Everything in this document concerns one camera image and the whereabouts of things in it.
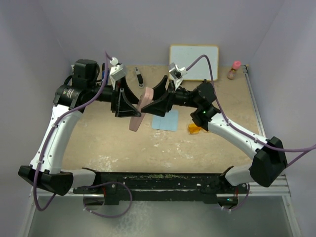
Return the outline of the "pink glasses case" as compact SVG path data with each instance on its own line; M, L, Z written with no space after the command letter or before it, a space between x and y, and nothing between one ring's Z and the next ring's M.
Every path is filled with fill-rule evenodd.
M154 90L152 88L146 87L136 107L136 109L141 113L141 116L132 117L130 119L129 130L136 132L139 129L145 117L145 113L141 112L141 110L152 102L153 97L154 97Z

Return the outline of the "blue cleaning cloth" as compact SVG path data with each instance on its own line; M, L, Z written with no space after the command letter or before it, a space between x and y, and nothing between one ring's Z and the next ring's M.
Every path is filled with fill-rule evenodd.
M164 131L177 131L178 111L171 110L164 117L153 116L152 129Z

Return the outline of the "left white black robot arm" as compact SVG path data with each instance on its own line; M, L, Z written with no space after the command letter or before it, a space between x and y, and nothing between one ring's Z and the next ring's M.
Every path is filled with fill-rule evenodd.
M94 60L79 59L56 92L52 115L44 139L29 165L19 168L18 174L33 186L63 196L73 187L84 186L91 194L101 190L102 182L88 169L63 171L64 152L72 131L83 115L85 107L93 101L108 102L116 117L139 118L135 108L138 98L126 83L126 67L117 59L98 80L101 68Z

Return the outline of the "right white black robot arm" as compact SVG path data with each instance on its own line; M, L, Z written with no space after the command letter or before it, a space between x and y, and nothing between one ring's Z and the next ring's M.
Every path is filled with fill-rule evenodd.
M250 165L227 168L221 174L220 189L231 193L237 185L250 182L269 187L287 166L281 140L251 133L225 118L223 112L213 106L215 99L214 86L210 82L204 81L192 91L175 89L174 84L170 82L164 94L141 111L163 117L174 105L195 108L191 118L196 126L224 138L252 160Z

